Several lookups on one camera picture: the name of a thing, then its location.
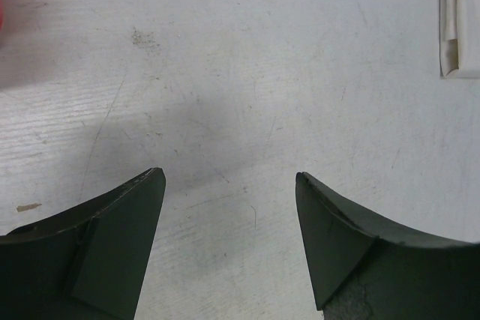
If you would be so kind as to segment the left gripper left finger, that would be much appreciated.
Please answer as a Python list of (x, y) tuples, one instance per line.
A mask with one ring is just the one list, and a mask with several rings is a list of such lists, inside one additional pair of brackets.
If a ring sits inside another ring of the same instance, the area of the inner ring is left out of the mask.
[(162, 169), (1, 237), (3, 319), (133, 319), (164, 200)]

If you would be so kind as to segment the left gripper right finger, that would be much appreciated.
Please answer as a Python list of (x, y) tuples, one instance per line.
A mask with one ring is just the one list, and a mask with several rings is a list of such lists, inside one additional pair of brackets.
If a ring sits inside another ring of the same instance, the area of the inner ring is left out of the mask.
[(306, 172), (298, 220), (316, 308), (326, 319), (477, 319), (479, 245), (396, 223)]

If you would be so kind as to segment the white t shirt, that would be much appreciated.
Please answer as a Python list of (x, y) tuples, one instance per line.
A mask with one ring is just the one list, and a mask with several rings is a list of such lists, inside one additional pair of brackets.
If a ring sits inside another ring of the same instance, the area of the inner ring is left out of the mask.
[(479, 78), (479, 0), (439, 0), (442, 76)]

